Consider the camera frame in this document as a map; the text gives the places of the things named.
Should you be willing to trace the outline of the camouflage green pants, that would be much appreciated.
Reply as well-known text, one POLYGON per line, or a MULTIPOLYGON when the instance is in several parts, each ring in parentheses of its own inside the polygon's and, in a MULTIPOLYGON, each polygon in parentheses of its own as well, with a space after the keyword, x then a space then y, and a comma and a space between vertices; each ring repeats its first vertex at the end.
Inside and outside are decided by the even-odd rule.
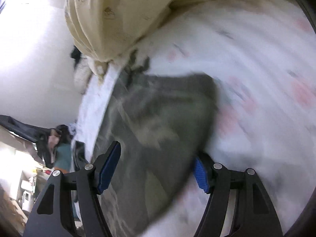
POLYGON ((163 77, 122 72, 93 158, 118 141, 121 156, 101 209, 113 236, 137 236, 183 189, 215 124, 217 87, 206 74, 163 77))

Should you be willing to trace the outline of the beige pillow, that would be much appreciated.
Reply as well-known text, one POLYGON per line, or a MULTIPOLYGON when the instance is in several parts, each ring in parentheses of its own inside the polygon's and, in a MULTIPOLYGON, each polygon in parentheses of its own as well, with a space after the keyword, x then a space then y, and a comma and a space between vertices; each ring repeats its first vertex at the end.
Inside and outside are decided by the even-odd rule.
POLYGON ((76 90, 84 95, 92 76, 96 76, 98 84, 101 85, 107 70, 107 63, 99 62, 90 57, 81 57, 74 67, 73 80, 76 90))

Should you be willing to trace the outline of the cream patterned duvet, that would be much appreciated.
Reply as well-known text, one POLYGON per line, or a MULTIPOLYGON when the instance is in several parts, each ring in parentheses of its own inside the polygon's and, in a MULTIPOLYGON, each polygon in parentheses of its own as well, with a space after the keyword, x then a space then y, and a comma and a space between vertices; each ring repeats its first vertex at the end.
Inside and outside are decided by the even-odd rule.
POLYGON ((157 27, 173 8, 205 0, 65 0, 74 45, 95 61, 108 62, 157 27))

